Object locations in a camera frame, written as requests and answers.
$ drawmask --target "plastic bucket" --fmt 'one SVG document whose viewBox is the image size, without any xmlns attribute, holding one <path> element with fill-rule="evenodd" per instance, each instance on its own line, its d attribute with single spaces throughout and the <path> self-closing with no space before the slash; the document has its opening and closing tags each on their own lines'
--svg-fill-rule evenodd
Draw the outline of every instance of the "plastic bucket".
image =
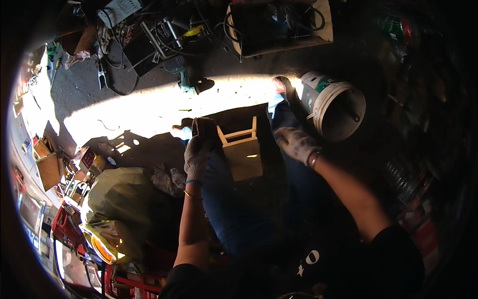
<svg viewBox="0 0 478 299">
<path fill-rule="evenodd" d="M 355 132 L 365 115 L 365 97 L 348 82 L 308 72 L 301 77 L 304 86 L 301 105 L 309 113 L 317 131 L 327 140 L 338 142 Z"/>
</svg>

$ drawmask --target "black sleeve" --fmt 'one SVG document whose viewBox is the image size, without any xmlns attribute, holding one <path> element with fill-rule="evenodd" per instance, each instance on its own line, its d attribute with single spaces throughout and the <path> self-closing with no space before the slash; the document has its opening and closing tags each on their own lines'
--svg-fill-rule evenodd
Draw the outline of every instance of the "black sleeve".
<svg viewBox="0 0 478 299">
<path fill-rule="evenodd" d="M 200 281 L 204 276 L 204 272 L 196 266 L 177 265 L 169 272 L 166 285 L 158 299 L 194 298 L 200 290 Z"/>
<path fill-rule="evenodd" d="M 382 230 L 370 249 L 372 276 L 383 298 L 404 298 L 420 288 L 425 272 L 423 259 L 401 226 Z"/>
</svg>

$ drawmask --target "screwdriver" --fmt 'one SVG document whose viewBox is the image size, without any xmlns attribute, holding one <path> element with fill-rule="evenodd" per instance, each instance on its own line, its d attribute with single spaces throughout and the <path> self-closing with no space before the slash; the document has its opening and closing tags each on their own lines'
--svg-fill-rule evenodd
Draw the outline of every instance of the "screwdriver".
<svg viewBox="0 0 478 299">
<path fill-rule="evenodd" d="M 60 62 L 61 62 L 61 57 L 59 57 L 59 58 L 56 60 L 55 69 L 53 70 L 52 82 L 50 83 L 50 90 L 52 90 L 53 81 L 55 80 L 56 71 L 58 70 L 58 67 L 60 66 Z"/>
</svg>

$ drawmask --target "black shirt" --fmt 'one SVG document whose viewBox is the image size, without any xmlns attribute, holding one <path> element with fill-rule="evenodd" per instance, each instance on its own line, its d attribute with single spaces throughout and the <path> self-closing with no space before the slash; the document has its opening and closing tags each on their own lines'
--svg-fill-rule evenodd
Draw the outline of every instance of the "black shirt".
<svg viewBox="0 0 478 299">
<path fill-rule="evenodd" d="M 178 265 L 159 298 L 273 299 L 297 291 L 313 294 L 314 288 L 326 288 L 325 299 L 404 298 L 420 287 L 423 277 L 418 249 L 396 225 L 368 245 L 323 233 L 306 243 L 288 241 L 251 251 L 207 273 Z"/>
</svg>

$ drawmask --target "hand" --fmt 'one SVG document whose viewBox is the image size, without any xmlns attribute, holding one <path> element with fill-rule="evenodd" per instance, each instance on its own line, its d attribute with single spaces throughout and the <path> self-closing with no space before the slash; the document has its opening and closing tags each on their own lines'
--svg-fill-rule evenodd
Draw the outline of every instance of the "hand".
<svg viewBox="0 0 478 299">
<path fill-rule="evenodd" d="M 306 132 L 296 128 L 280 128 L 275 131 L 277 143 L 291 158 L 308 166 L 308 158 L 313 151 L 320 150 L 315 140 Z"/>
<path fill-rule="evenodd" d="M 199 136 L 194 136 L 188 143 L 184 152 L 184 171 L 187 173 L 187 179 L 198 180 L 202 182 L 206 173 L 207 155 L 211 149 L 210 140 L 202 142 Z"/>
</svg>

